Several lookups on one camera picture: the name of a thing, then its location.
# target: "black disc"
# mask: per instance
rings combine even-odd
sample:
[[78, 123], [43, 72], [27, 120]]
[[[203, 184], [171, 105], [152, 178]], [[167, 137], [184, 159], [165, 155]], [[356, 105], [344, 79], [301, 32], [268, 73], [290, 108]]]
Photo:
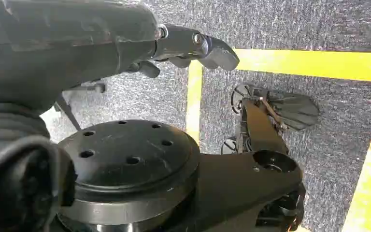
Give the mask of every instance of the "black disc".
[[76, 183], [115, 191], [156, 182], [189, 159], [189, 137], [174, 127], [144, 120], [98, 124], [59, 143], [71, 156]]

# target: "bolt hole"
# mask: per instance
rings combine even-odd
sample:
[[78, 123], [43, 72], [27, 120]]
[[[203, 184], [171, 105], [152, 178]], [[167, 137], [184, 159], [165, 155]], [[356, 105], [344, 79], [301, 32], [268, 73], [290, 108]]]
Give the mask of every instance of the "bolt hole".
[[172, 145], [172, 141], [163, 140], [161, 142], [161, 144], [163, 144], [164, 146], [171, 146]]
[[140, 162], [139, 157], [127, 157], [126, 158], [126, 163], [129, 165], [135, 165], [135, 164], [138, 164], [139, 162]]
[[95, 154], [94, 151], [92, 151], [92, 150], [87, 150], [87, 151], [83, 151], [83, 152], [81, 152], [79, 156], [80, 156], [81, 158], [89, 158], [89, 157], [93, 156], [94, 154]]
[[83, 133], [84, 136], [92, 136], [94, 134], [95, 134], [94, 131], [86, 131], [86, 132]]

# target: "mounting hole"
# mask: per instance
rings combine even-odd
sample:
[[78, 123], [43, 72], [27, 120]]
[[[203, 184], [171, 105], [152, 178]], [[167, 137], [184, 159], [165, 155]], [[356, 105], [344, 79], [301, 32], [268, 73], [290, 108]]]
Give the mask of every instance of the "mounting hole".
[[81, 153], [79, 154], [79, 156], [80, 156], [81, 158], [89, 158], [89, 157], [93, 156], [94, 154], [95, 154], [94, 151], [92, 151], [92, 150], [86, 150], [86, 151], [81, 152]]
[[297, 167], [290, 157], [275, 151], [258, 151], [253, 157], [261, 167], [270, 171], [288, 173]]
[[126, 163], [128, 165], [135, 165], [135, 164], [138, 164], [139, 162], [140, 162], [139, 157], [127, 157], [126, 158]]
[[171, 146], [172, 145], [172, 141], [163, 140], [163, 141], [161, 141], [161, 144], [164, 145], [164, 146]]
[[92, 135], [94, 135], [96, 132], [94, 132], [94, 131], [86, 131], [86, 132], [84, 132], [83, 133], [83, 135], [84, 136], [92, 136]]

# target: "screw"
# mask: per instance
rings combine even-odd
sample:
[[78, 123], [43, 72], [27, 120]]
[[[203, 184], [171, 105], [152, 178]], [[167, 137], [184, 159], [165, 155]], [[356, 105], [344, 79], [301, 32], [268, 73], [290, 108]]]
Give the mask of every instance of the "screw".
[[243, 108], [243, 102], [239, 101], [237, 105], [237, 109], [241, 110]]
[[164, 31], [163, 28], [157, 28], [155, 37], [156, 37], [156, 40], [162, 39], [166, 37], [166, 32]]
[[193, 41], [195, 44], [200, 44], [202, 43], [202, 36], [200, 33], [195, 33], [193, 36]]

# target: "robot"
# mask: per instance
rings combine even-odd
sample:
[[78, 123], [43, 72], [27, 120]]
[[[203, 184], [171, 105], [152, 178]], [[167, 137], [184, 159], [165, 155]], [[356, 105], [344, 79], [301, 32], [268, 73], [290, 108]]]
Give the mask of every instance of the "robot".
[[153, 62], [192, 60], [239, 63], [222, 40], [158, 24], [138, 1], [0, 0], [0, 231], [294, 231], [305, 188], [280, 135], [316, 122], [306, 96], [237, 86], [241, 123], [222, 155], [146, 120], [50, 142], [39, 115], [63, 90], [123, 72], [155, 78]]

